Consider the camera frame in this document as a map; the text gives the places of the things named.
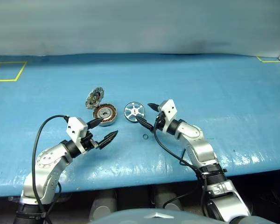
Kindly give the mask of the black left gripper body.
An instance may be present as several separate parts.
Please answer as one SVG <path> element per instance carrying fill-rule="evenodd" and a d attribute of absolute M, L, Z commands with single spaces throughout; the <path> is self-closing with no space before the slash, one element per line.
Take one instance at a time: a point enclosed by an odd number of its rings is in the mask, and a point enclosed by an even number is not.
<path fill-rule="evenodd" d="M 85 151 L 89 151 L 94 148 L 98 148 L 98 142 L 93 140 L 93 135 L 90 131 L 86 132 L 86 136 L 81 139 L 81 145 Z"/>

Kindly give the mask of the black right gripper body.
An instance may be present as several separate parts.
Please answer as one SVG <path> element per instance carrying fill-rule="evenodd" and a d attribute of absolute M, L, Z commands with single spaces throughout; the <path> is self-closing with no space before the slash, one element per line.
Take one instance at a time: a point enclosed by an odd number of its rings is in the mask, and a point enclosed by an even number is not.
<path fill-rule="evenodd" d="M 164 112 L 160 112 L 155 120 L 155 130 L 163 130 L 166 121 L 165 121 L 166 115 Z"/>

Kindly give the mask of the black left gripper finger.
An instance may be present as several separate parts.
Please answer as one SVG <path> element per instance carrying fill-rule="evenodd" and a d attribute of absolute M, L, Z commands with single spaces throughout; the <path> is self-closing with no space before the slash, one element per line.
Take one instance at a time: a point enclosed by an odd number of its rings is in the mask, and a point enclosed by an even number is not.
<path fill-rule="evenodd" d="M 98 126 L 103 120 L 104 120 L 104 118 L 95 118 L 95 119 L 87 122 L 87 128 L 88 129 L 93 129 L 96 126 Z"/>
<path fill-rule="evenodd" d="M 103 140 L 101 140 L 98 143 L 98 148 L 99 149 L 103 149 L 105 146 L 107 146 L 109 143 L 111 143 L 113 141 L 113 139 L 116 137 L 116 135 L 118 134 L 118 130 L 113 131 L 109 134 L 107 134 Z"/>

